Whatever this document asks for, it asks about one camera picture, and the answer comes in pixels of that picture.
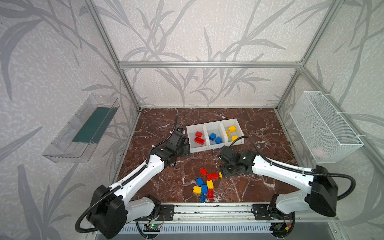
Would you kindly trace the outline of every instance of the yellow connector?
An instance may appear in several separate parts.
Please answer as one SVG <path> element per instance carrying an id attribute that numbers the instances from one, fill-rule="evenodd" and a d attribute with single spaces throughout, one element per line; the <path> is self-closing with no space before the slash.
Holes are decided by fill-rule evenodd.
<path id="1" fill-rule="evenodd" d="M 195 194 L 201 194 L 201 187 L 194 186 L 194 187 L 193 187 L 193 193 L 195 193 Z"/>
<path id="2" fill-rule="evenodd" d="M 229 132 L 235 132 L 235 131 L 236 131 L 236 127 L 235 127 L 235 126 L 230 126 L 230 127 L 228 128 L 228 131 L 229 131 Z"/>
<path id="3" fill-rule="evenodd" d="M 213 189 L 214 188 L 213 181 L 212 180 L 207 181 L 207 186 L 208 186 L 208 189 Z"/>

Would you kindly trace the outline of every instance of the robotic arm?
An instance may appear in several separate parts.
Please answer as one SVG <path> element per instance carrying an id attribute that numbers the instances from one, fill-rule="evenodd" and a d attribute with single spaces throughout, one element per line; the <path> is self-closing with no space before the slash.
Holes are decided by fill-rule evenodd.
<path id="1" fill-rule="evenodd" d="M 233 143 L 242 138 L 251 139 L 256 152 L 246 150 L 240 155 L 232 150 Z M 303 168 L 266 158 L 250 137 L 239 137 L 235 141 L 230 147 L 223 147 L 218 155 L 225 162 L 220 165 L 223 178 L 253 173 L 278 179 L 300 189 L 290 194 L 275 194 L 268 207 L 271 217 L 279 219 L 280 216 L 309 209 L 333 217 L 336 215 L 337 200 L 346 197 L 354 189 L 355 181 L 348 175 L 330 174 L 321 166 L 316 169 Z M 130 201 L 152 177 L 172 163 L 176 164 L 177 157 L 189 156 L 188 137 L 182 130 L 173 131 L 165 146 L 160 145 L 161 143 L 153 146 L 147 160 L 123 179 L 108 188 L 101 185 L 95 190 L 90 207 L 76 222 L 76 231 L 86 233 L 98 230 L 110 239 L 125 223 L 144 216 L 155 219 L 160 214 L 160 201 L 154 197 Z M 338 187 L 332 177 L 350 179 L 351 187 L 341 196 L 337 196 Z M 80 227 L 85 216 L 95 228 Z"/>

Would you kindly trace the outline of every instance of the wallpaper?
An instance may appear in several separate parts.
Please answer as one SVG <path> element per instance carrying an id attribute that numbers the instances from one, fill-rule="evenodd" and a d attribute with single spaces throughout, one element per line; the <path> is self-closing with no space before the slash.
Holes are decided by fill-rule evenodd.
<path id="1" fill-rule="evenodd" d="M 137 116 L 83 1 L 0 1 L 0 239 L 80 239 Z M 120 108 L 85 164 L 41 154 L 91 93 Z"/>
<path id="2" fill-rule="evenodd" d="M 348 3 L 306 67 L 384 155 L 384 1 Z"/>
<path id="3" fill-rule="evenodd" d="M 314 91 L 307 79 L 300 76 L 288 97 L 284 100 L 279 114 L 287 127 L 288 134 L 298 151 L 297 159 L 305 167 L 317 165 L 290 112 L 303 91 Z M 358 149 L 337 163 L 320 164 L 329 172 L 349 174 L 356 179 L 352 194 L 337 204 L 337 216 L 351 240 L 379 240 L 384 235 L 384 177 L 375 169 L 362 149 Z M 334 178 L 339 194 L 349 187 L 349 180 Z"/>
<path id="4" fill-rule="evenodd" d="M 293 71 L 289 68 L 144 68 L 125 73 L 143 108 L 271 108 L 277 106 Z"/>
<path id="5" fill-rule="evenodd" d="M 119 61 L 300 61 L 332 1 L 94 2 Z M 293 73 L 125 71 L 143 108 L 275 107 Z"/>

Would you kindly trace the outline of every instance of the green mat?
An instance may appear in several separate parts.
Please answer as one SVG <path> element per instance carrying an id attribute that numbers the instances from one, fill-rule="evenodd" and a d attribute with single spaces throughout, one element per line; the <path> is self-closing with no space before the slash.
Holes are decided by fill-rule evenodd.
<path id="1" fill-rule="evenodd" d="M 118 108 L 96 108 L 72 142 L 99 143 Z"/>

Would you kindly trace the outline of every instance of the white divided tray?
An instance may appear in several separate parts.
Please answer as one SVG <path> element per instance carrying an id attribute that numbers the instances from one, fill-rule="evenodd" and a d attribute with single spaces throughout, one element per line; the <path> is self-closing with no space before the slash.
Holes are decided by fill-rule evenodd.
<path id="1" fill-rule="evenodd" d="M 229 132 L 228 128 L 230 126 L 235 126 L 236 131 Z M 205 140 L 203 145 L 195 142 L 196 132 L 201 132 L 203 134 L 203 136 L 201 136 L 201 138 Z M 209 136 L 212 133 L 216 134 L 216 138 L 220 137 L 223 143 L 216 144 L 215 141 L 209 140 Z M 187 135 L 189 138 L 191 153 L 201 152 L 201 151 L 215 149 L 215 148 L 221 148 L 223 146 L 230 146 L 232 143 L 231 141 L 232 136 L 237 136 L 237 137 L 244 136 L 243 131 L 240 128 L 239 122 L 235 118 L 217 121 L 217 122 L 207 122 L 203 124 L 187 126 Z M 239 144 L 244 144 L 244 139 L 238 140 L 237 142 L 235 142 L 234 145 L 239 145 Z"/>

